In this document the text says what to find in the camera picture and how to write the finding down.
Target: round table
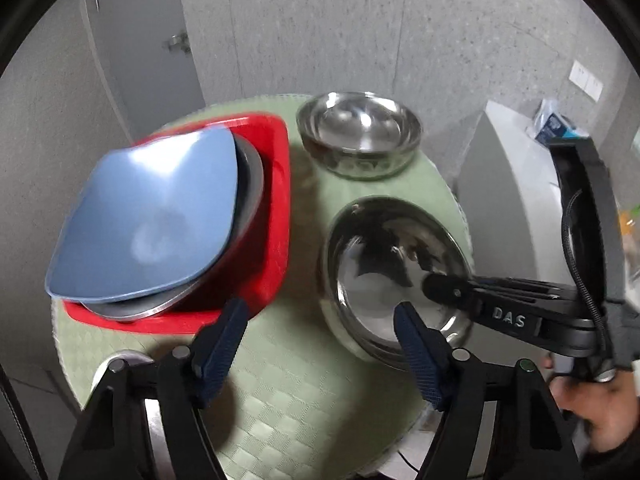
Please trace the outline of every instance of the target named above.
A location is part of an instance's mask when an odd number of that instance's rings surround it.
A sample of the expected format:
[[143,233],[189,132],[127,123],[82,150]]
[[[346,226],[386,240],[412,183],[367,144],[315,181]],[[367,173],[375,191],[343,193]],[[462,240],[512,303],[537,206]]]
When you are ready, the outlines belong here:
[[[296,111],[307,96],[265,96],[214,105],[177,123],[265,111],[287,124],[291,162],[289,268],[276,299],[252,319],[229,380],[204,414],[229,478],[343,478],[382,455],[424,409],[409,374],[355,358],[326,327],[315,268],[326,229],[356,198],[391,195],[436,217],[471,262],[463,214],[433,163],[419,153],[402,173],[378,182],[339,178],[302,148]],[[121,349],[158,357],[190,336],[140,335],[78,323],[53,300],[60,363],[79,403],[95,369]]]

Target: blue plate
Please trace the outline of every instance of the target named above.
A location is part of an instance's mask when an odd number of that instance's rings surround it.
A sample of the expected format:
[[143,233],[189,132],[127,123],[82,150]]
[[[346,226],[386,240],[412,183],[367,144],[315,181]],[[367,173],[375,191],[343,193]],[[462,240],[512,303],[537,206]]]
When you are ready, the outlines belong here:
[[60,233],[46,291],[102,303],[196,278],[225,248],[237,185],[234,138],[220,126],[108,153]]

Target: metal bowl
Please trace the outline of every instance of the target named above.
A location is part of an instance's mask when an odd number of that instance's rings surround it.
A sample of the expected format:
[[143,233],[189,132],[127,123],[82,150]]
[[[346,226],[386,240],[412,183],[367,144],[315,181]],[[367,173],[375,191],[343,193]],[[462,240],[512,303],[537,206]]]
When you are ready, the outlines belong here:
[[298,110],[298,130],[311,156],[349,178],[396,173],[414,156],[422,127],[404,105],[370,92],[329,92]]
[[[380,196],[347,205],[334,219],[319,265],[328,300],[322,311],[351,351],[346,337],[369,356],[405,369],[393,328],[401,301],[411,301],[425,325],[439,329],[453,347],[470,332],[472,323],[463,312],[428,300],[420,286],[431,272],[469,277],[468,263],[449,232],[409,202]],[[344,330],[336,330],[337,324]]]
[[134,300],[84,304],[89,311],[105,319],[120,322],[131,322],[154,316],[174,306],[204,281],[209,280],[219,268],[225,265],[225,262],[234,253],[235,248],[252,224],[262,200],[264,189],[264,171],[260,154],[245,138],[234,136],[234,139],[236,141],[236,157],[238,160],[236,210],[229,244],[218,261],[202,276],[184,285],[144,296],[143,298],[135,298]]

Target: light switch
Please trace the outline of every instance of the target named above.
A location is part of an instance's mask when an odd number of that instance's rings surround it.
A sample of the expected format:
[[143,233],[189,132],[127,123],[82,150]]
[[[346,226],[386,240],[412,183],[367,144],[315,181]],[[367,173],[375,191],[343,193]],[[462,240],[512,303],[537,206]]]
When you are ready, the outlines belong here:
[[598,102],[602,95],[604,85],[596,76],[589,72],[580,62],[574,61],[574,66],[569,74],[569,81],[575,84],[591,99]]

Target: red plastic basin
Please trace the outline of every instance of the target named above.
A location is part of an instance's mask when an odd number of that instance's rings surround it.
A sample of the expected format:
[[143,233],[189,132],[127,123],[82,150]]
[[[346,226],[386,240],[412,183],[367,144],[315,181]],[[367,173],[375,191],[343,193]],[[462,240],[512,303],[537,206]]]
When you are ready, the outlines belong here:
[[192,294],[156,316],[119,323],[96,316],[79,303],[64,300],[66,312],[73,319],[123,332],[192,334],[217,320],[220,309],[231,297],[243,298],[253,315],[273,301],[284,279],[289,257],[289,138],[282,119],[258,113],[212,118],[161,130],[136,145],[193,132],[211,124],[222,124],[247,139],[260,153],[264,166],[262,203],[236,254]]

